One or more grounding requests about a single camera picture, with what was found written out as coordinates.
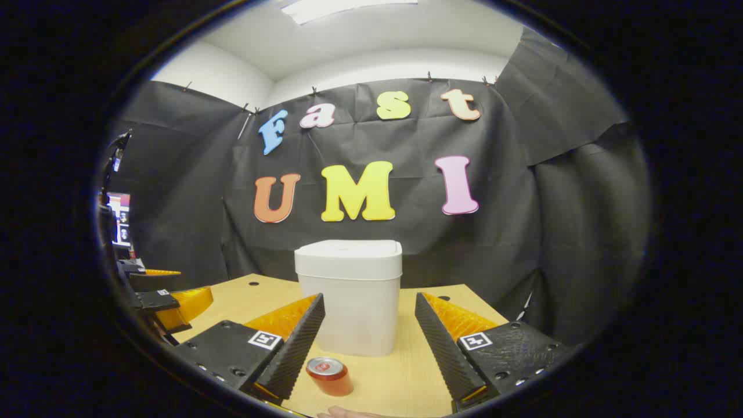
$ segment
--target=ceiling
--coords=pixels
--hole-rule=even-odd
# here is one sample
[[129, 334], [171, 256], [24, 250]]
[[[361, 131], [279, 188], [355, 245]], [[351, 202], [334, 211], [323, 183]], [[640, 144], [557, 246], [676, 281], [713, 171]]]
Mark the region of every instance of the ceiling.
[[522, 26], [473, 0], [362, 7], [300, 26], [267, 0], [236, 14], [204, 41], [229, 51], [274, 81], [332, 60], [401, 48], [453, 48], [510, 57]]

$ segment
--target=foam letter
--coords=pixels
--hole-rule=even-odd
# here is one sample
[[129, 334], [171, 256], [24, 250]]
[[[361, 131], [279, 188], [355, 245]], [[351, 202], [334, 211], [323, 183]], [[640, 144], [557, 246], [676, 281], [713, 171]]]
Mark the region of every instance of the foam letter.
[[263, 135], [263, 143], [266, 145], [263, 149], [263, 155], [268, 155], [269, 152], [273, 151], [281, 143], [283, 138], [277, 134], [284, 132], [284, 121], [282, 119], [286, 118], [287, 115], [289, 115], [289, 112], [282, 110], [258, 129], [258, 132]]
[[302, 128], [324, 128], [330, 126], [335, 119], [333, 119], [333, 112], [335, 112], [335, 105], [330, 103], [321, 103], [319, 105], [312, 106], [307, 109], [307, 116], [304, 116], [299, 121], [299, 125]]
[[361, 213], [367, 221], [386, 221], [395, 217], [395, 209], [389, 206], [388, 176], [392, 163], [374, 161], [369, 163], [361, 174], [359, 184], [348, 174], [342, 165], [331, 165], [322, 170], [328, 184], [328, 198], [325, 201], [325, 212], [320, 218], [325, 222], [340, 222], [343, 211], [339, 200], [348, 212], [348, 217], [356, 219], [361, 204], [366, 199], [366, 209]]
[[470, 185], [467, 183], [467, 172], [464, 168], [470, 159], [460, 155], [442, 157], [434, 164], [444, 174], [444, 184], [447, 187], [447, 202], [441, 207], [447, 215], [472, 213], [480, 207], [470, 195]]
[[377, 97], [377, 115], [382, 119], [402, 119], [410, 115], [408, 95], [404, 91], [385, 91]]
[[475, 100], [471, 94], [462, 94], [462, 90], [453, 89], [441, 95], [441, 98], [449, 101], [452, 113], [462, 120], [477, 120], [480, 118], [479, 110], [472, 110], [467, 102]]
[[291, 213], [294, 202], [294, 185], [299, 181], [299, 174], [285, 174], [281, 177], [284, 184], [284, 193], [281, 198], [281, 206], [272, 210], [268, 207], [268, 198], [271, 195], [271, 186], [276, 183], [276, 177], [261, 177], [256, 180], [256, 201], [253, 205], [253, 213], [261, 222], [281, 222]]

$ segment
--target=white wall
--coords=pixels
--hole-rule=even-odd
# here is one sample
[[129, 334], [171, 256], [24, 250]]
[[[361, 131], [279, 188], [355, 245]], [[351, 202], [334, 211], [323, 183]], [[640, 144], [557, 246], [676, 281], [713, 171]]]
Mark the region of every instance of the white wall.
[[508, 62], [509, 57], [456, 49], [400, 49], [361, 54], [309, 68], [276, 81], [266, 101], [266, 107], [312, 92], [349, 84], [395, 78], [425, 78], [431, 71], [434, 78], [456, 78], [491, 83]]
[[205, 42], [195, 42], [173, 57], [152, 78], [200, 91], [250, 108], [266, 107], [273, 81], [259, 69]]

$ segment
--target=hand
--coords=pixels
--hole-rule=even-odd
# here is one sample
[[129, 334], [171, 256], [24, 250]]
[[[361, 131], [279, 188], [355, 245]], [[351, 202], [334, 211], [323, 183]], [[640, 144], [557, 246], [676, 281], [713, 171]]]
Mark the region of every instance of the hand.
[[356, 412], [343, 409], [340, 406], [331, 406], [328, 408], [330, 414], [317, 414], [317, 418], [395, 418], [379, 414], [370, 414], [368, 412]]

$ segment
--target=blue letter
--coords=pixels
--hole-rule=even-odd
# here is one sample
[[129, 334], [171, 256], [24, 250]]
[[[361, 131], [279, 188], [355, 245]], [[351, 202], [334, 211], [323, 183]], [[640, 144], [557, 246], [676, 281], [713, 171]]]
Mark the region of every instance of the blue letter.
[[263, 135], [263, 143], [266, 147], [263, 149], [263, 155], [268, 155], [269, 152], [273, 151], [274, 148], [278, 147], [281, 143], [282, 137], [277, 134], [284, 132], [284, 121], [283, 118], [289, 115], [289, 112], [282, 110], [271, 118], [268, 122], [258, 129], [261, 135]]

